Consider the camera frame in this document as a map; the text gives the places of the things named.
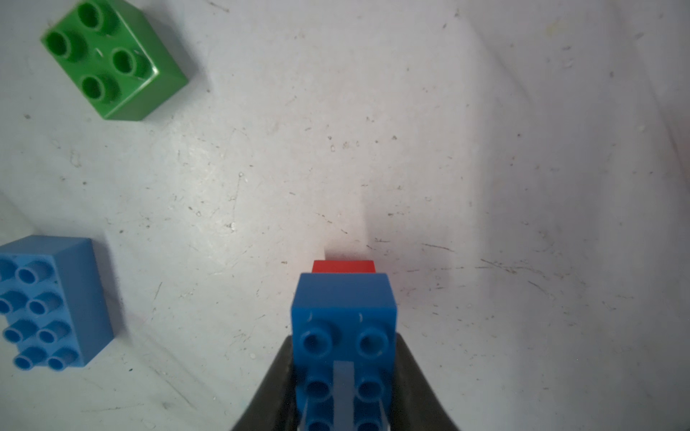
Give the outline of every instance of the scratch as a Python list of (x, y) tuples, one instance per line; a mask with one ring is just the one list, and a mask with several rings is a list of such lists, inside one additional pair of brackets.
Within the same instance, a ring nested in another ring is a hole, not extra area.
[(554, 296), (552, 294), (548, 293), (542, 286), (538, 285), (537, 283), (534, 283), (534, 282), (529, 281), (529, 280), (527, 280), (527, 283), (530, 283), (531, 285), (533, 285), (537, 289), (541, 290), (542, 293), (545, 294), (546, 296), (554, 298)]
[(239, 258), (242, 257), (244, 254), (246, 254), (249, 251), (249, 249), (252, 247), (253, 247), (253, 244), (250, 245), (249, 247), (247, 247), (247, 249), (245, 251), (243, 251), (242, 253), (237, 255), (237, 257), (235, 258), (235, 263), (233, 264), (232, 268), (234, 268), (239, 263)]
[(91, 383), (91, 384), (94, 385), (96, 388), (99, 388), (100, 390), (104, 390), (98, 383), (96, 383), (96, 382), (94, 382), (94, 381), (91, 381), (91, 380), (87, 379), (86, 377), (82, 377), (82, 379), (84, 379), (84, 380), (86, 380), (87, 382)]
[(252, 330), (249, 331), (249, 335), (244, 340), (242, 340), (242, 343), (244, 343), (245, 341), (249, 341), (249, 339), (252, 337), (252, 334), (254, 333), (254, 328), (256, 328), (256, 325), (252, 326)]
[(70, 163), (75, 168), (81, 167), (81, 161), (79, 160), (79, 158), (80, 158), (79, 152), (77, 152), (76, 150), (70, 151)]
[(451, 249), (448, 248), (448, 247), (442, 247), (442, 246), (440, 246), (440, 245), (425, 244), (425, 243), (422, 243), (422, 245), (426, 245), (427, 247), (441, 248), (441, 249), (443, 249), (443, 250), (448, 250), (449, 252), (455, 253), (455, 250), (451, 250)]
[(495, 266), (496, 268), (499, 268), (499, 269), (501, 269), (501, 270), (503, 270), (503, 271), (505, 271), (505, 272), (508, 272), (508, 273), (510, 273), (510, 274), (517, 274), (517, 273), (518, 273), (518, 272), (515, 271), (515, 270), (510, 270), (510, 269), (508, 269), (508, 268), (504, 268), (503, 266), (498, 265), (497, 263), (489, 262), (489, 261), (487, 261), (486, 259), (479, 259), (479, 260), (482, 261), (482, 262), (484, 262), (484, 263), (488, 263), (489, 265), (493, 265), (493, 266)]
[(82, 413), (98, 413), (98, 412), (107, 412), (109, 410), (122, 410), (125, 408), (134, 408), (134, 407), (139, 407), (141, 405), (144, 405), (143, 403), (139, 403), (137, 405), (123, 405), (121, 407), (112, 407), (112, 408), (100, 408), (96, 410), (82, 410)]
[(327, 223), (333, 224), (333, 222), (332, 222), (331, 220), (328, 220), (328, 219), (326, 218), (326, 216), (325, 216), (325, 215), (323, 215), (323, 214), (320, 214), (320, 213), (318, 213), (318, 212), (315, 212), (314, 214), (316, 214), (317, 216), (321, 216), (321, 217), (323, 217), (323, 218), (324, 218), (324, 220), (326, 220), (326, 222), (327, 222)]
[(242, 177), (244, 177), (244, 173), (240, 172), (237, 175), (237, 186), (235, 187), (235, 195), (230, 197), (230, 200), (233, 202), (233, 220), (227, 224), (233, 232), (235, 231), (235, 209), (237, 208), (237, 198), (239, 197), (239, 185), (242, 183)]
[(515, 71), (508, 66), (508, 63), (505, 62), (503, 59), (503, 56), (501, 55), (500, 51), (496, 49), (495, 46), (492, 46), (489, 44), (486, 40), (486, 37), (484, 33), (480, 32), (477, 29), (476, 22), (473, 19), (473, 16), (468, 16), (466, 22), (470, 25), (470, 28), (474, 33), (477, 35), (478, 39), (484, 46), (484, 49), (486, 49), (486, 52), (491, 55), (494, 60), (496, 61), (496, 64), (502, 69), (505, 75), (512, 80), (512, 82), (515, 84), (515, 87), (517, 87), (517, 90), (522, 93), (522, 96), (527, 100), (530, 106), (534, 105), (534, 102), (532, 102), (532, 98), (530, 97), (529, 92), (527, 91), (527, 88), (524, 86), (522, 81), (520, 81), (519, 76)]
[(605, 303), (604, 301), (602, 301), (602, 304), (604, 304), (606, 306), (606, 308), (609, 309), (609, 311), (614, 311), (616, 309), (615, 307), (611, 307), (609, 304)]
[(214, 8), (219, 8), (220, 10), (222, 10), (222, 11), (225, 12), (225, 13), (228, 13), (228, 14), (230, 13), (230, 9), (224, 8), (224, 7), (221, 6), (221, 5), (217, 5), (216, 3), (213, 3), (212, 1), (206, 0), (206, 3), (210, 4), (210, 5), (213, 6)]
[(528, 267), (528, 266), (511, 266), (510, 269), (511, 269), (512, 271), (514, 271), (514, 270), (526, 270), (526, 271), (529, 271), (529, 272), (533, 272), (534, 274), (541, 275), (542, 277), (544, 277), (544, 278), (547, 279), (547, 280), (549, 279), (549, 278), (545, 275), (545, 273), (543, 273), (543, 272), (541, 272), (541, 271), (539, 271), (539, 270), (536, 270), (536, 269), (534, 269), (534, 268), (530, 268), (530, 267)]
[(176, 388), (175, 386), (173, 386), (173, 384), (172, 384), (171, 382), (169, 382), (165, 377), (161, 376), (161, 373), (159, 373), (158, 370), (156, 370), (156, 369), (154, 369), (154, 368), (151, 368), (151, 370), (153, 370), (154, 373), (158, 374), (158, 377), (160, 377), (161, 379), (163, 379), (163, 381), (166, 382), (166, 383), (168, 384), (168, 386), (170, 386), (170, 387), (172, 388), (172, 390), (174, 390), (175, 392), (177, 392), (177, 394), (178, 394), (179, 396), (181, 396), (182, 399), (183, 399), (187, 404), (189, 404), (189, 406), (190, 406), (191, 408), (193, 408), (194, 410), (197, 409), (197, 408), (194, 406), (194, 404), (192, 404), (192, 403), (187, 399), (187, 397), (185, 397), (185, 396), (182, 394), (182, 392), (178, 391), (177, 388)]
[(153, 301), (155, 301), (156, 298), (158, 297), (158, 292), (161, 291), (161, 286), (162, 286), (162, 285), (163, 285), (163, 282), (161, 281), (161, 283), (158, 285), (158, 289), (156, 290), (156, 295), (154, 295), (154, 297), (153, 297)]

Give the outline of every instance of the toy block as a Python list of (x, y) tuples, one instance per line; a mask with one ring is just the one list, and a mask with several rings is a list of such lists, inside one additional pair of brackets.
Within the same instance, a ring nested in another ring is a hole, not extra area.
[[(385, 427), (381, 411), (387, 415), (391, 406), (397, 306), (387, 275), (346, 272), (369, 268), (373, 262), (315, 262), (314, 269), (337, 273), (299, 278), (291, 309), (293, 363), (297, 409), (307, 430), (332, 430), (343, 420), (350, 429)], [(352, 375), (342, 377), (334, 367)], [(352, 413), (343, 419), (339, 411)]]
[(19, 369), (84, 367), (113, 338), (91, 240), (33, 235), (0, 246), (0, 314)]
[(376, 272), (374, 261), (314, 261), (311, 272), (361, 274)]
[(104, 119), (142, 120), (187, 84), (144, 14), (124, 0), (82, 1), (41, 42)]

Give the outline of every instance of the green lego stud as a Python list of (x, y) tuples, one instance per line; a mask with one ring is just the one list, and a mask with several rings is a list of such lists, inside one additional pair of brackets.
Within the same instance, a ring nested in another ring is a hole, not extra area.
[(82, 1), (41, 41), (106, 120), (142, 120), (188, 82), (124, 0)]

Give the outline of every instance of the red lego brick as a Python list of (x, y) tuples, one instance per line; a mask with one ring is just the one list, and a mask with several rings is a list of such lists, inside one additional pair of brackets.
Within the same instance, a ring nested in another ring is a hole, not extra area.
[(355, 273), (363, 274), (376, 272), (374, 261), (314, 261), (311, 272), (327, 274)]

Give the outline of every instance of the plastic brick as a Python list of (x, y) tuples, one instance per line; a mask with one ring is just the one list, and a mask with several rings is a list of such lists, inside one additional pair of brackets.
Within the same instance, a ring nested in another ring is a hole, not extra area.
[(105, 119), (141, 120), (187, 84), (144, 14), (124, 0), (82, 1), (41, 42)]
[(397, 317), (388, 276), (302, 274), (291, 314), (295, 392), (305, 429), (385, 429), (381, 411), (388, 414), (391, 405)]
[(91, 240), (31, 236), (1, 246), (0, 314), (18, 368), (85, 366), (113, 338)]
[(362, 274), (376, 272), (376, 267), (374, 261), (314, 261), (311, 272)]

